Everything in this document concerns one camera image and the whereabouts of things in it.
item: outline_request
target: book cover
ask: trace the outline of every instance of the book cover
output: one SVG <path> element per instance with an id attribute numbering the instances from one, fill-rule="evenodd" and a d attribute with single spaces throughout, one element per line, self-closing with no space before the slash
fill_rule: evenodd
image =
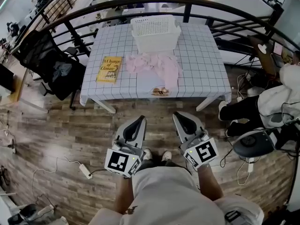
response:
<path id="1" fill-rule="evenodd" d="M 97 82 L 116 83 L 122 57 L 104 57 Z"/>

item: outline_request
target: power strip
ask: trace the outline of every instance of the power strip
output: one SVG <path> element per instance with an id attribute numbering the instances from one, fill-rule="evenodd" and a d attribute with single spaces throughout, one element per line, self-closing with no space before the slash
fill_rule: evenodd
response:
<path id="1" fill-rule="evenodd" d="M 92 179 L 93 175 L 90 175 L 90 171 L 87 169 L 87 167 L 84 164 L 81 164 L 79 166 L 81 172 L 87 177 L 87 179 Z"/>
<path id="2" fill-rule="evenodd" d="M 253 157 L 251 157 L 251 158 L 249 158 L 249 164 L 248 164 L 248 173 L 251 173 L 251 172 L 253 172 L 253 162 L 254 162 L 254 158 Z"/>

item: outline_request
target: black chair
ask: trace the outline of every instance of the black chair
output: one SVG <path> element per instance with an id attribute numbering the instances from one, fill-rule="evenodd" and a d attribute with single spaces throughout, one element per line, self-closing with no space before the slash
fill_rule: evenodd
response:
<path id="1" fill-rule="evenodd" d="M 73 101 L 77 90 L 81 88 L 85 73 L 85 66 L 79 62 L 76 56 L 77 50 L 69 47 L 66 52 L 73 55 L 69 58 L 56 45 L 49 31 L 32 31 L 26 36 L 20 45 L 20 64 L 41 76 L 45 83 L 58 99 L 64 100 L 72 93 L 70 108 L 75 109 Z M 57 61 L 68 63 L 72 68 L 68 75 L 59 76 L 53 82 L 55 63 Z"/>

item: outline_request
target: grid pattern tablecloth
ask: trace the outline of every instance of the grid pattern tablecloth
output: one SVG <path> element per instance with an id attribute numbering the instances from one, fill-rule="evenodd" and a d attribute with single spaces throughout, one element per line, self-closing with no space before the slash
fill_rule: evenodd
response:
<path id="1" fill-rule="evenodd" d="M 219 97 L 231 100 L 231 88 L 220 52 L 208 26 L 180 23 L 182 34 L 176 48 L 171 51 L 182 66 L 178 87 L 159 97 Z M 90 53 L 82 84 L 80 103 L 87 98 L 108 100 L 120 98 L 152 98 L 154 88 L 162 90 L 164 82 L 153 72 L 131 74 L 126 70 L 124 58 L 138 54 L 131 34 L 131 25 L 124 24 L 99 29 Z M 116 84 L 96 82 L 105 56 L 123 57 Z"/>

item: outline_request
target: black pants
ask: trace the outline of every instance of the black pants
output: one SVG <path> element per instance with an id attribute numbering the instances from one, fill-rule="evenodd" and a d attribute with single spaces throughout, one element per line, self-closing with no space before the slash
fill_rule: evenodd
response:
<path id="1" fill-rule="evenodd" d="M 220 119 L 232 121 L 235 119 L 248 119 L 247 123 L 233 122 L 227 130 L 228 136 L 240 136 L 253 129 L 264 127 L 257 108 L 258 96 L 248 97 L 239 103 L 223 107 L 220 111 Z"/>
<path id="2" fill-rule="evenodd" d="M 140 168 L 137 171 L 141 171 L 144 170 L 146 168 L 152 168 L 152 167 L 182 167 L 177 165 L 176 163 L 172 162 L 172 160 L 168 159 L 167 161 L 161 161 L 156 163 L 153 159 L 149 159 L 149 160 L 143 160 L 142 161 L 142 165 L 140 166 Z"/>

